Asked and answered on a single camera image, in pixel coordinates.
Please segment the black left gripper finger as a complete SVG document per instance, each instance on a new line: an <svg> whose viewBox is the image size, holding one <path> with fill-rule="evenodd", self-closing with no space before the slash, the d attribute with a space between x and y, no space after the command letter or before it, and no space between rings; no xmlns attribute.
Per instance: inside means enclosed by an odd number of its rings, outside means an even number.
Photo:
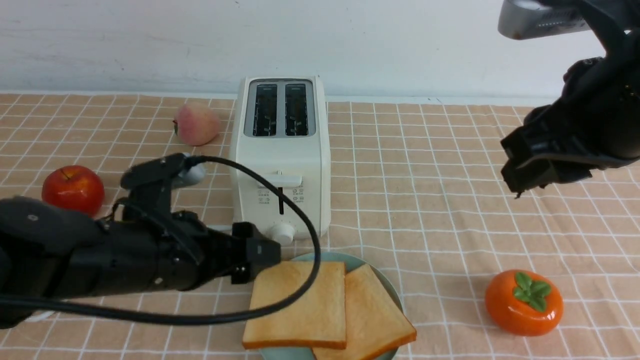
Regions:
<svg viewBox="0 0 640 360"><path fill-rule="evenodd" d="M278 265L281 262L281 244L267 238L253 223L235 222L231 236L233 264Z"/></svg>
<svg viewBox="0 0 640 360"><path fill-rule="evenodd" d="M256 280L261 273L262 268L255 264L243 264L236 266L230 272L231 285L245 285Z"/></svg>

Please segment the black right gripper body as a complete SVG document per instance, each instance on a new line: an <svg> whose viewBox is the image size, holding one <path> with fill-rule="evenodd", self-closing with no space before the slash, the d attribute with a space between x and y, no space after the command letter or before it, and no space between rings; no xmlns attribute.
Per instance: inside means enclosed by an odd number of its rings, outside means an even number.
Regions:
<svg viewBox="0 0 640 360"><path fill-rule="evenodd" d="M500 142L507 161L501 174L521 196L551 184L580 182L592 170L639 161L639 107L615 105L584 114L559 102L533 109Z"/></svg>

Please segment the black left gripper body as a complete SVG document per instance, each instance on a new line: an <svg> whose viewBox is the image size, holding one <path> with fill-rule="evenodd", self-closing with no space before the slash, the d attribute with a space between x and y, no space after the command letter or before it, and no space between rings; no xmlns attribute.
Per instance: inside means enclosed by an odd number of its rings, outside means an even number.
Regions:
<svg viewBox="0 0 640 360"><path fill-rule="evenodd" d="M192 291L228 276L224 255L230 238L206 226L190 210L163 212L132 200L117 200L113 213L96 221L88 242L68 256L67 296Z"/></svg>

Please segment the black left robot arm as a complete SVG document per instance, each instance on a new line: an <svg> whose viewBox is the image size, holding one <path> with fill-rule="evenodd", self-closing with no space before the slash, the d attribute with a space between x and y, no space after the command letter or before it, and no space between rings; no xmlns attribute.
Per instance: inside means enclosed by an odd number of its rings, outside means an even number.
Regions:
<svg viewBox="0 0 640 360"><path fill-rule="evenodd" d="M215 278L252 282L281 262L281 245L253 223L231 234L194 212L158 209L128 198L122 219L101 219L25 196L1 200L1 328L37 310L153 325L201 326L247 315L170 316L70 303L71 299L199 289Z"/></svg>

